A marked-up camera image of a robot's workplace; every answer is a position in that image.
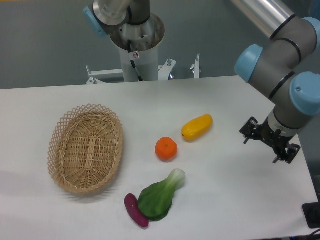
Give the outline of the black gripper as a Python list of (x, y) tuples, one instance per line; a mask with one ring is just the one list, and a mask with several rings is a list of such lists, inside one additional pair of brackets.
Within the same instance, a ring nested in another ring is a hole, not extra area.
[(244, 144), (249, 140), (259, 140), (271, 147), (276, 154), (276, 157), (272, 161), (273, 164), (278, 161), (291, 164), (301, 149), (300, 145), (289, 143), (292, 139), (291, 136), (282, 136), (282, 131), (279, 129), (273, 131), (267, 122), (258, 124), (257, 119), (253, 116), (249, 118), (239, 132), (244, 137)]

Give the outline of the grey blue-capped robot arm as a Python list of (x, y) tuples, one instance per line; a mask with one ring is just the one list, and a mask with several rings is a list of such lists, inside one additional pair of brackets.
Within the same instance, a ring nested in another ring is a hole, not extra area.
[[(274, 103), (262, 124), (251, 117), (240, 133), (271, 147), (276, 162), (291, 163), (300, 151), (292, 138), (320, 112), (320, 76), (294, 72), (320, 46), (320, 22), (297, 17), (280, 0), (236, 0), (234, 5), (272, 42), (268, 48), (251, 45), (234, 66), (238, 76)], [(83, 13), (91, 29), (109, 36), (118, 48), (126, 82), (170, 78), (175, 61), (158, 66), (165, 27), (150, 12), (148, 0), (95, 0)]]

